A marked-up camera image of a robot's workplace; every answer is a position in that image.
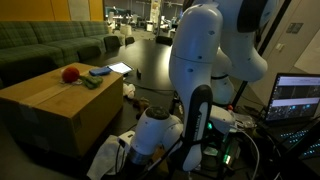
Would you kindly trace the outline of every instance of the white cloth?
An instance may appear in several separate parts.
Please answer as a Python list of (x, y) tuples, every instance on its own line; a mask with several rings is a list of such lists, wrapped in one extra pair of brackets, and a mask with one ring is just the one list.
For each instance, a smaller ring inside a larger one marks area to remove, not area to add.
[(119, 172), (121, 170), (125, 162), (126, 153), (124, 153), (124, 149), (119, 146), (117, 136), (110, 135), (99, 148), (96, 156), (93, 159), (90, 169), (87, 172), (87, 176), (91, 180), (100, 180), (104, 174), (116, 174), (115, 165), (119, 147), (117, 171)]

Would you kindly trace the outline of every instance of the chair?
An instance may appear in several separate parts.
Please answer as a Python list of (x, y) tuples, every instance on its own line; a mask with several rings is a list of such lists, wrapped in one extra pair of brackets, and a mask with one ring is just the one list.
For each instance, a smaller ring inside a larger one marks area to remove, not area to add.
[(134, 31), (137, 28), (137, 23), (138, 23), (138, 15), (134, 14), (134, 15), (132, 15), (132, 19), (130, 21), (130, 25), (131, 25), (131, 27), (133, 28)]
[(165, 37), (165, 36), (157, 36), (156, 37), (156, 43), (160, 43), (160, 44), (166, 44), (168, 46), (171, 46), (173, 43), (172, 38), (170, 37)]
[(84, 62), (88, 59), (95, 58), (101, 55), (101, 50), (98, 46), (88, 46), (77, 51), (79, 62)]
[(106, 51), (113, 51), (121, 47), (118, 36), (107, 36), (103, 38)]
[(1, 65), (0, 78), (4, 87), (8, 87), (57, 68), (50, 57), (33, 57)]
[(129, 44), (132, 44), (132, 43), (134, 43), (134, 42), (135, 42), (134, 37), (127, 37), (127, 38), (125, 39), (125, 44), (126, 44), (126, 46), (129, 45)]

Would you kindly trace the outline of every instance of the table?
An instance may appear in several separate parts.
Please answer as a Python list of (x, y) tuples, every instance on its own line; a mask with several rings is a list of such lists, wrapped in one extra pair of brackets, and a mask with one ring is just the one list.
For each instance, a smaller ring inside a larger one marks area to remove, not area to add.
[[(106, 66), (123, 61), (134, 68), (126, 77), (127, 82), (153, 90), (174, 90), (168, 73), (170, 53), (171, 46), (139, 40), (85, 63)], [(136, 76), (137, 69), (142, 73), (141, 79)]]

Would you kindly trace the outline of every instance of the floor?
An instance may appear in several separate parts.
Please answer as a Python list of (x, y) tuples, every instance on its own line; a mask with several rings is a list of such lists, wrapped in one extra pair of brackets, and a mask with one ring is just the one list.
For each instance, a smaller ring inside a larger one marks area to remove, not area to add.
[[(153, 39), (155, 35), (143, 29), (136, 29), (132, 35), (136, 41), (140, 39)], [(232, 79), (235, 89), (239, 89), (241, 81)], [(249, 87), (246, 87), (239, 102), (239, 106), (248, 105), (261, 109), (258, 98)], [(134, 111), (132, 106), (125, 106), (124, 109)], [(125, 125), (120, 130), (125, 130), (130, 125)], [(87, 179), (85, 174), (91, 165), (92, 159), (97, 152), (99, 145), (112, 134), (114, 130), (107, 129), (104, 135), (100, 137), (97, 144), (92, 148), (86, 157), (81, 161), (62, 157), (54, 153), (43, 152), (34, 149), (25, 144), (17, 144), (7, 131), (6, 127), (0, 121), (0, 179), (1, 180), (76, 180)], [(245, 175), (242, 178), (231, 177), (227, 179), (247, 179)], [(188, 179), (186, 173), (180, 174), (179, 179)], [(208, 179), (203, 176), (192, 174), (194, 180)]]

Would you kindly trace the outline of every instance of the sofa cushion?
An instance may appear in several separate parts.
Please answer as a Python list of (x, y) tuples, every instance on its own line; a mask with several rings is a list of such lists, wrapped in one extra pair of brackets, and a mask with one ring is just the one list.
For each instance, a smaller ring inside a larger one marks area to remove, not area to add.
[(60, 48), (64, 57), (64, 64), (79, 62), (77, 51), (83, 47), (101, 46), (100, 40), (92, 38), (74, 38), (45, 43), (45, 45)]
[(49, 56), (59, 67), (64, 66), (62, 51), (59, 48), (42, 44), (0, 49), (0, 66), (4, 63), (38, 56)]
[(28, 22), (0, 22), (0, 49), (38, 44)]
[(78, 21), (35, 21), (30, 23), (39, 43), (84, 37), (82, 26)]
[(108, 24), (104, 21), (81, 21), (85, 36), (109, 34)]

